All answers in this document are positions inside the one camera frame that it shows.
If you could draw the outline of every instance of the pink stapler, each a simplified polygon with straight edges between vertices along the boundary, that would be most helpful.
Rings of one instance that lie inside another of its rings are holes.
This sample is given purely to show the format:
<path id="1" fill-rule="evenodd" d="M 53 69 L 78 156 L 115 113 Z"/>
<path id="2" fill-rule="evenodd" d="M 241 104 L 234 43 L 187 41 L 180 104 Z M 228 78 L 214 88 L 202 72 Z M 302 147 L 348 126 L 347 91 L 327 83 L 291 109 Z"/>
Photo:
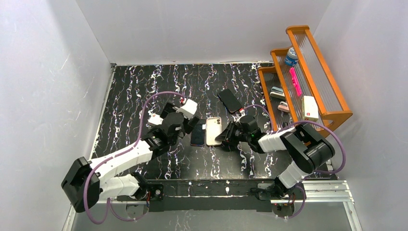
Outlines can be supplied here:
<path id="1" fill-rule="evenodd" d="M 281 102 L 279 103 L 278 110 L 281 110 L 281 111 L 283 111 L 283 112 L 289 113 L 288 104 L 287 104 L 286 102 L 284 102 L 284 101 L 281 101 Z"/>
<path id="2" fill-rule="evenodd" d="M 300 88 L 299 81 L 297 80 L 296 72 L 294 71 L 293 67 L 289 69 L 289 73 L 291 73 L 292 83 L 294 88 L 296 89 L 297 96 L 299 97 L 302 95 L 302 89 Z"/>

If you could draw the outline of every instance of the stapler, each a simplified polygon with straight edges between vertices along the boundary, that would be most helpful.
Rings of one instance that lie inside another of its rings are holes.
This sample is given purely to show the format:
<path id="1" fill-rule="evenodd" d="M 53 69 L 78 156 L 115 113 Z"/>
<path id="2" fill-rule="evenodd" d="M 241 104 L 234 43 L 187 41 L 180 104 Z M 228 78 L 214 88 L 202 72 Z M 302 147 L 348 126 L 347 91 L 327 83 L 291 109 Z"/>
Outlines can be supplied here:
<path id="1" fill-rule="evenodd" d="M 270 96 L 278 98 L 278 99 L 282 99 L 282 100 L 286 99 L 285 94 L 283 93 L 283 90 L 277 87 L 272 87 L 272 89 L 270 90 Z"/>
<path id="2" fill-rule="evenodd" d="M 281 110 L 281 111 L 287 112 L 287 113 L 290 112 L 290 111 L 289 111 L 288 104 L 287 104 L 286 102 L 284 102 L 284 101 L 281 101 L 281 102 L 279 103 L 278 110 Z"/>

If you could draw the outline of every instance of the wooden rack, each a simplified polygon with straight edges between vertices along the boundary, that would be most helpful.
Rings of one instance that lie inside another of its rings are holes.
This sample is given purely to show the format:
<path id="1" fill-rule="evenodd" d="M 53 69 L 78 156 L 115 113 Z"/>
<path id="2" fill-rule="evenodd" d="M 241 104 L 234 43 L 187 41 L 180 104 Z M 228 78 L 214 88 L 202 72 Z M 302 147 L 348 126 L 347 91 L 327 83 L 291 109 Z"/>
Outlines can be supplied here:
<path id="1" fill-rule="evenodd" d="M 297 78 L 299 80 L 302 95 L 297 96 L 293 87 L 292 76 L 289 73 L 290 67 L 284 63 L 288 48 L 275 49 L 270 52 L 275 63 L 273 67 L 260 67 L 258 69 L 262 90 L 265 95 L 265 102 L 272 117 L 272 127 L 274 130 L 281 128 L 277 123 L 276 109 L 273 107 L 272 99 L 269 96 L 271 86 L 268 86 L 270 78 L 274 74 L 279 78 L 279 82 L 289 106 L 290 117 L 293 122 L 302 120 L 302 97 L 304 95 L 313 96 L 319 107 L 319 121 L 330 130 L 336 130 L 353 113 L 337 86 L 336 81 L 323 58 L 308 26 L 290 26 L 286 29 L 292 47 L 299 58 L 299 64 L 295 66 Z M 325 130 L 315 127 L 324 137 L 329 135 Z"/>

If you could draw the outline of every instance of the smartphone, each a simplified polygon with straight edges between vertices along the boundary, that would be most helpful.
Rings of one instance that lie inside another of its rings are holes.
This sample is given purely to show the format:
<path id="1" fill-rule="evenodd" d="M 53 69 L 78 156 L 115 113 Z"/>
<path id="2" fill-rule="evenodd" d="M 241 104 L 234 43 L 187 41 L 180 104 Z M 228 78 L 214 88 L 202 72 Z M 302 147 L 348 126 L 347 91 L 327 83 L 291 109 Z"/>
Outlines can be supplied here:
<path id="1" fill-rule="evenodd" d="M 200 119 L 191 132 L 191 146 L 204 146 L 205 144 L 205 119 Z"/>
<path id="2" fill-rule="evenodd" d="M 207 119 L 205 126 L 205 142 L 208 146 L 221 145 L 221 141 L 216 141 L 216 137 L 221 134 L 221 117 L 212 117 Z"/>
<path id="3" fill-rule="evenodd" d="M 225 89 L 219 92 L 218 98 L 230 113 L 235 113 L 242 108 L 241 103 L 237 100 L 230 89 Z"/>

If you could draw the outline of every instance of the beige phone case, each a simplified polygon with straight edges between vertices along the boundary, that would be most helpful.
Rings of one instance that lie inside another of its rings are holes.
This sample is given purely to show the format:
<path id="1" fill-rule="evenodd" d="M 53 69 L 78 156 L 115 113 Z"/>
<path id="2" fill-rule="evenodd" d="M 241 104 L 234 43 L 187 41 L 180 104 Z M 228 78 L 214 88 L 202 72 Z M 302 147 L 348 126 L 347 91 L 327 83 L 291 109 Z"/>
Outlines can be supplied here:
<path id="1" fill-rule="evenodd" d="M 208 146 L 221 145 L 216 137 L 221 134 L 221 117 L 208 118 L 205 125 L 205 143 Z"/>

